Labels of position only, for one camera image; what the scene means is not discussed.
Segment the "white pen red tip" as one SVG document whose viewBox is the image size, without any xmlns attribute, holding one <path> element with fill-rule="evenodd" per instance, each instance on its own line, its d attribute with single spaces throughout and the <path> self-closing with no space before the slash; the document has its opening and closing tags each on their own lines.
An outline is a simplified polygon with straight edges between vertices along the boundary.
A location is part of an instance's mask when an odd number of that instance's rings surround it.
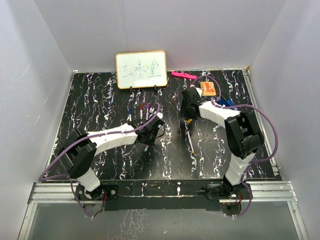
<svg viewBox="0 0 320 240">
<path fill-rule="evenodd" d="M 139 115 L 140 115 L 140 119 L 142 120 L 143 119 L 143 104 L 140 104 L 140 107 L 139 107 Z"/>
</svg>

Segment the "white pen pink tip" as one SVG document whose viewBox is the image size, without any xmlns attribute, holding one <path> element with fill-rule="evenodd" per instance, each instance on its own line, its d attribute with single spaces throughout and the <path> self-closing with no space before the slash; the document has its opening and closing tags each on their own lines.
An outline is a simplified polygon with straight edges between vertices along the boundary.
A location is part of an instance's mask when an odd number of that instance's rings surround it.
<svg viewBox="0 0 320 240">
<path fill-rule="evenodd" d="M 145 114 L 145 119 L 146 119 L 146 120 L 149 119 L 149 112 L 150 112 L 150 109 L 149 109 L 149 110 L 146 110 L 146 114 Z"/>
</svg>

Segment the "white pen blue tip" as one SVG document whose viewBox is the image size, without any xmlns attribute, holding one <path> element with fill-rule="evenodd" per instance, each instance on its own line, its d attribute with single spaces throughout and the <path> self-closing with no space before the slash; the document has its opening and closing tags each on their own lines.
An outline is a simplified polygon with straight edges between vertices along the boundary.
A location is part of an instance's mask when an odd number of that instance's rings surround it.
<svg viewBox="0 0 320 240">
<path fill-rule="evenodd" d="M 129 122 L 132 121 L 132 109 L 131 109 L 131 108 L 128 109 L 128 118 L 127 118 L 127 120 L 128 120 Z"/>
</svg>

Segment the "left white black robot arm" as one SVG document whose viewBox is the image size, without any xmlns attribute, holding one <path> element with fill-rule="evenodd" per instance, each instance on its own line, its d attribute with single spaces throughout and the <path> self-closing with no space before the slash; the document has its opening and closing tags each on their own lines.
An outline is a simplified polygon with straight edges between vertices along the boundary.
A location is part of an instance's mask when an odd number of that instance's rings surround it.
<svg viewBox="0 0 320 240">
<path fill-rule="evenodd" d="M 93 200 L 103 195 L 102 183 L 91 168 L 93 158 L 107 150 L 141 143 L 151 146 L 165 126 L 160 113 L 149 120 L 134 120 L 99 132 L 76 130 L 62 145 L 58 160 L 70 179 L 76 180 Z"/>
</svg>

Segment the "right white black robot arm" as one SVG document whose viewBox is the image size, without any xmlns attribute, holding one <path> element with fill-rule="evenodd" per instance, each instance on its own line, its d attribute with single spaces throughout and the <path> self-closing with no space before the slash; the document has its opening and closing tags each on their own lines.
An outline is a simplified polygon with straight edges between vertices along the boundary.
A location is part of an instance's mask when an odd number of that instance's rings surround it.
<svg viewBox="0 0 320 240">
<path fill-rule="evenodd" d="M 264 144 L 255 113 L 220 106 L 202 98 L 197 89 L 191 87 L 182 91 L 180 116 L 192 120 L 207 119 L 225 129 L 231 159 L 223 177 L 222 190 L 226 197 L 235 198 L 241 192 L 247 168 Z"/>
</svg>

